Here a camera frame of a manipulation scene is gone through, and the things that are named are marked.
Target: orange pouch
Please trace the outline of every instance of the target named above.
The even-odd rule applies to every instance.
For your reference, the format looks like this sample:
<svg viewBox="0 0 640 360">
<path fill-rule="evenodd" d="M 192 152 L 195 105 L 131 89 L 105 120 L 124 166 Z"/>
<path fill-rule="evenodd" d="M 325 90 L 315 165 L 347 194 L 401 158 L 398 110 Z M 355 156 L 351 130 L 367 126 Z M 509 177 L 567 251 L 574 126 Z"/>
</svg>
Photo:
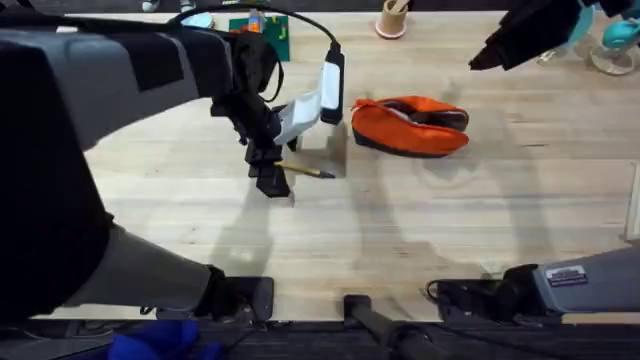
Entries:
<svg viewBox="0 0 640 360">
<path fill-rule="evenodd" d="M 469 142 L 467 113 L 422 96 L 360 99 L 351 126 L 358 145 L 409 157 L 443 157 Z"/>
</svg>

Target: cord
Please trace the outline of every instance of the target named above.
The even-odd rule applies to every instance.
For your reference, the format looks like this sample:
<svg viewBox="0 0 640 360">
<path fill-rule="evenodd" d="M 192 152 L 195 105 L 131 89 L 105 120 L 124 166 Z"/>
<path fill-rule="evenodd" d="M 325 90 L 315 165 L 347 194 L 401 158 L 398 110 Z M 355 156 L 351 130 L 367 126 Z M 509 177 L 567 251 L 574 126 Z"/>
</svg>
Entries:
<svg viewBox="0 0 640 360">
<path fill-rule="evenodd" d="M 436 295 L 433 295 L 433 293 L 431 292 L 431 288 L 433 287 L 433 285 L 436 285 L 439 282 L 440 280 L 431 280 L 429 281 L 427 286 L 424 288 L 424 294 L 427 295 L 429 300 L 431 300 L 431 302 L 433 302 L 436 305 L 440 305 L 440 299 Z"/>
<path fill-rule="evenodd" d="M 510 342 L 506 342 L 506 341 L 486 338 L 484 336 L 469 334 L 467 332 L 464 332 L 464 331 L 461 331 L 461 330 L 452 329 L 450 327 L 443 326 L 443 325 L 436 324 L 436 323 L 431 323 L 431 324 L 429 324 L 429 326 L 436 327 L 436 328 L 438 328 L 438 329 L 440 329 L 442 331 L 454 334 L 454 335 L 459 336 L 461 338 L 476 340 L 476 341 L 483 342 L 485 344 L 497 345 L 497 346 L 500 346 L 500 347 L 503 347 L 503 348 L 518 350 L 518 351 L 522 351 L 522 352 L 533 354 L 533 355 L 544 356 L 544 357 L 547 357 L 547 358 L 550 358 L 550 359 L 577 360 L 577 358 L 573 357 L 573 356 L 555 354 L 555 353 L 552 353 L 552 352 L 548 352 L 546 350 L 533 348 L 533 347 L 530 347 L 530 346 L 527 346 L 527 345 L 519 345 L 519 344 L 514 344 L 514 343 L 510 343 Z"/>
<path fill-rule="evenodd" d="M 197 14 L 202 14 L 205 12 L 218 12 L 220 10 L 251 10 L 251 9 L 256 9 L 256 10 L 260 10 L 260 11 L 270 11 L 270 12 L 276 12 L 279 14 L 283 14 L 283 15 L 287 15 L 287 16 L 291 16 L 293 18 L 296 18 L 298 20 L 302 20 L 310 25 L 313 25 L 314 27 L 318 28 L 320 31 L 322 31 L 323 33 L 325 33 L 329 39 L 331 39 L 332 43 L 338 44 L 338 40 L 336 40 L 336 37 L 333 36 L 333 34 L 331 33 L 331 31 L 329 31 L 326 27 L 320 25 L 319 23 L 317 23 L 314 20 L 309 19 L 306 16 L 297 14 L 293 11 L 289 11 L 289 10 L 284 10 L 284 9 L 278 9 L 272 6 L 267 6 L 267 5 L 261 5 L 261 4 L 227 4 L 227 5 L 210 5 L 210 6 L 203 6 L 200 8 L 195 8 L 189 11 L 185 11 L 183 13 L 180 13 L 178 15 L 176 15 L 174 18 L 172 18 L 171 20 L 169 20 L 167 22 L 167 24 L 169 25 L 176 25 L 176 24 L 180 24 L 180 22 L 190 16 L 193 15 L 197 15 Z"/>
<path fill-rule="evenodd" d="M 270 330 L 279 330 L 281 328 L 293 325 L 293 321 L 287 321 L 287 322 L 278 323 L 278 325 L 279 325 L 278 327 L 272 327 L 271 329 L 269 329 L 269 325 L 266 322 L 265 323 L 261 323 L 260 327 L 258 327 L 256 325 L 256 327 L 253 330 L 247 331 L 246 333 L 242 334 L 242 336 L 238 337 L 238 339 L 235 340 L 234 342 L 232 342 L 230 345 L 224 346 L 223 349 L 222 349 L 222 356 L 228 355 L 238 345 L 242 344 L 248 338 L 250 338 L 251 336 L 253 336 L 256 333 L 260 332 L 261 330 L 264 330 L 264 332 L 269 332 Z"/>
<path fill-rule="evenodd" d="M 424 294 L 429 298 L 429 300 L 431 300 L 434 304 L 436 305 L 440 305 L 440 299 L 438 298 L 437 295 L 435 295 L 432 291 L 432 288 L 434 285 L 438 284 L 439 282 L 441 282 L 441 280 L 432 280 L 429 283 L 427 283 L 427 286 L 424 288 Z M 491 323 L 493 323 L 494 325 L 497 325 L 498 327 L 501 328 L 506 328 L 509 327 L 508 325 L 505 325 L 503 323 L 500 322 L 496 322 L 496 321 L 491 321 Z M 462 338 L 467 338 L 467 339 L 472 339 L 472 340 L 476 340 L 476 341 L 480 341 L 480 342 L 484 342 L 487 344 L 492 344 L 492 345 L 497 345 L 497 346 L 501 346 L 504 348 L 509 348 L 509 349 L 514 349 L 514 350 L 518 350 L 518 351 L 522 351 L 522 352 L 526 352 L 526 353 L 530 353 L 530 354 L 534 354 L 534 355 L 539 355 L 539 356 L 545 356 L 551 359 L 557 359 L 557 360 L 574 360 L 574 357 L 570 357 L 570 356 L 565 356 L 565 355 L 559 355 L 559 354 L 554 354 L 554 353 L 550 353 L 547 352 L 545 350 L 540 350 L 540 349 L 536 349 L 536 348 L 532 348 L 530 346 L 526 346 L 526 345 L 518 345 L 518 344 L 513 344 L 510 342 L 505 342 L 505 341 L 500 341 L 500 340 L 495 340 L 495 339 L 491 339 L 491 338 L 486 338 L 483 336 L 479 336 L 479 335 L 473 335 L 473 334 L 469 334 L 467 332 L 464 331 L 460 331 L 460 330 L 455 330 L 440 324 L 429 324 L 430 326 L 434 326 L 442 331 L 446 331 L 452 334 L 455 334 L 459 337 Z"/>
</svg>

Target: wooden surface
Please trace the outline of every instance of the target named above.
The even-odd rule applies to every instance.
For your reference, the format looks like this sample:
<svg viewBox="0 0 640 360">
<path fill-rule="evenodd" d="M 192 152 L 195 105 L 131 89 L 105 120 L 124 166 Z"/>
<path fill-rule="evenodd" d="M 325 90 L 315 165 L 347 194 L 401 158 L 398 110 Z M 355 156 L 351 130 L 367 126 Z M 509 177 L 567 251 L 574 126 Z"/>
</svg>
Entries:
<svg viewBox="0 0 640 360">
<path fill-rule="evenodd" d="M 348 293 L 371 295 L 397 319 L 437 320 L 419 291 L 429 280 L 499 277 L 522 263 L 628 246 L 619 236 L 640 157 L 640 75 L 609 77 L 576 54 L 546 67 L 470 72 L 501 13 L 412 13 L 398 41 L 375 35 L 376 16 L 312 15 L 342 42 L 346 126 L 313 128 L 296 161 L 339 179 L 290 176 L 294 205 L 267 200 L 246 177 L 230 122 L 209 117 L 210 101 L 195 101 L 87 152 L 116 221 L 229 274 L 274 277 L 275 318 L 295 320 L 339 319 Z M 216 15 L 219 28 L 228 18 Z M 595 38 L 608 21 L 598 18 Z M 327 46 L 322 33 L 292 21 L 293 61 L 278 103 L 314 87 Z M 414 94 L 467 109 L 470 144 L 440 160 L 355 145 L 356 98 Z M 54 316 L 138 315 L 85 306 Z"/>
</svg>

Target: label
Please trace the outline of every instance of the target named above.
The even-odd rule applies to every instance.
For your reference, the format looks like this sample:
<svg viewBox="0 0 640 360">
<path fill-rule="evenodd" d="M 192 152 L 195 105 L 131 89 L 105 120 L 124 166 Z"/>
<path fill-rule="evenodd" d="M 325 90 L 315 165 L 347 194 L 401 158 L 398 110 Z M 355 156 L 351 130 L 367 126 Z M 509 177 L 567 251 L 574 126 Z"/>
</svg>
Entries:
<svg viewBox="0 0 640 360">
<path fill-rule="evenodd" d="M 589 282 L 587 272 L 581 265 L 546 270 L 545 275 L 552 287 L 573 286 Z"/>
</svg>

